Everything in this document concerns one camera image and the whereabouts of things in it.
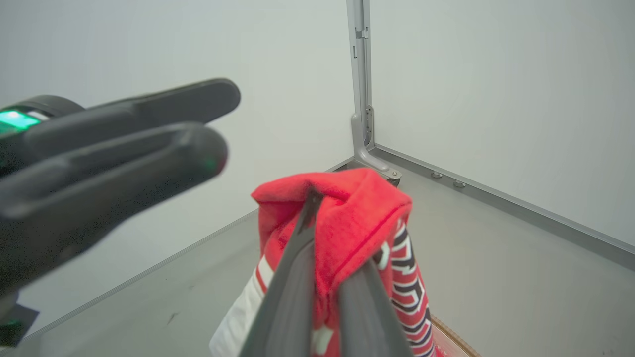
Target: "metal frame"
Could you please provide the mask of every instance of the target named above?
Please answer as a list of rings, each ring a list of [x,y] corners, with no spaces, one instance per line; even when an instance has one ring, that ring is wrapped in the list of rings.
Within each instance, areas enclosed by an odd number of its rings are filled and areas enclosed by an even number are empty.
[[[456,187],[456,190],[474,199],[483,201],[494,208],[635,271],[635,246],[624,241],[388,147],[377,145],[373,150],[373,155],[425,177],[430,176],[431,179],[440,184]]]
[[[386,179],[398,183],[401,172],[368,152],[375,147],[374,111],[370,105],[370,0],[347,0],[346,5],[355,98],[355,114],[351,117],[355,162],[351,166],[373,168]]]

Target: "white fabric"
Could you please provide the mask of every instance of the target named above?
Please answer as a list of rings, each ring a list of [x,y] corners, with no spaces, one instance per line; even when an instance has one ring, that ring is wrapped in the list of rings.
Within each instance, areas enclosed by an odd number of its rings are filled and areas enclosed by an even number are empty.
[[[251,328],[253,320],[256,318],[258,309],[262,304],[265,294],[258,282],[257,272],[260,273],[262,282],[266,287],[273,278],[274,271],[271,269],[266,257],[262,257],[258,267],[243,292],[229,308],[229,311],[220,322],[214,336],[210,340],[210,351],[212,357],[237,357],[247,339],[247,334]],[[328,344],[331,342],[334,331],[326,326],[311,332],[311,352],[322,355],[326,353]]]
[[[243,292],[220,322],[214,336],[211,337],[212,357],[238,356],[264,296],[254,271]]]

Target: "red fabric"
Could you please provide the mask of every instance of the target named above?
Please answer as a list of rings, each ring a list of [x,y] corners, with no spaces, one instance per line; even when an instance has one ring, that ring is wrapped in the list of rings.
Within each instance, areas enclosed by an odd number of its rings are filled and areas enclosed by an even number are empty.
[[[326,325],[336,332],[325,356],[339,356],[337,289],[362,264],[382,251],[384,243],[388,244],[388,247],[384,246],[384,252],[391,254],[395,234],[400,229],[405,232],[404,225],[412,202],[377,172],[366,168],[336,173],[306,173],[261,185],[252,194],[260,205],[260,257],[265,256],[273,271],[282,257],[311,187],[324,195],[315,227],[314,329]],[[393,274],[399,280],[395,283],[399,284],[412,283],[413,279],[420,278],[420,273],[416,262],[412,269],[395,267],[393,270],[391,264],[389,260],[388,266],[379,273],[386,292],[392,298]],[[259,281],[265,291],[266,284],[262,279]],[[407,293],[404,297],[397,296],[397,299],[406,299],[404,303],[411,303],[407,300],[412,299],[411,296]],[[427,297],[423,296],[421,300],[423,304],[419,304],[421,307],[417,311],[410,315],[399,315],[402,324],[414,326],[419,321],[425,321]],[[421,339],[423,334],[429,333],[430,328],[428,323],[421,331],[409,335],[408,339]],[[426,355],[431,355],[433,342],[429,340],[425,346],[413,346],[414,350],[425,349],[429,351]]]

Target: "gray floor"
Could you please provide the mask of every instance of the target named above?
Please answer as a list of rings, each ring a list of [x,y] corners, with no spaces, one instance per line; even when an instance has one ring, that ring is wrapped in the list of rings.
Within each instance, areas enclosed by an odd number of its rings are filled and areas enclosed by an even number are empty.
[[[432,313],[484,357],[635,355],[633,271],[425,176],[403,174]],[[209,338],[257,262],[256,224],[247,217],[14,355],[209,356]]]

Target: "metal bracket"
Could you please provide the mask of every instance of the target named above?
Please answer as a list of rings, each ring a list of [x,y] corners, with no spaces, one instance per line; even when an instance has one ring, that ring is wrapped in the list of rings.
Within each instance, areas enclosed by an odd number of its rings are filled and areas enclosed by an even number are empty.
[[[366,135],[364,136],[364,138],[366,137],[370,137],[373,135],[373,124],[375,119],[375,110],[373,109],[373,107],[371,105],[367,105],[366,106]]]
[[[369,0],[347,0],[349,17],[349,41],[351,44],[351,65],[353,71],[353,92],[355,113],[366,121],[363,131],[364,143],[374,147],[372,128],[372,108],[370,107],[370,7]]]
[[[355,161],[363,166],[370,167],[387,179],[398,180],[401,178],[401,172],[391,168],[387,163],[372,156],[366,145],[364,145],[364,127],[361,118],[357,114],[351,117],[351,129],[353,134],[353,149],[355,151]]]

